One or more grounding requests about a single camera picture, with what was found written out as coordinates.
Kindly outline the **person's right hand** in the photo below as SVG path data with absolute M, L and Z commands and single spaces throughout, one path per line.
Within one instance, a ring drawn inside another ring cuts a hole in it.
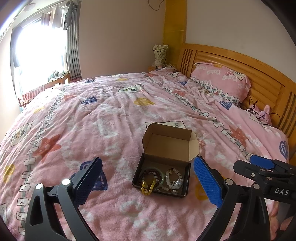
M 295 205 L 276 201 L 269 222 L 270 240 L 295 240 Z

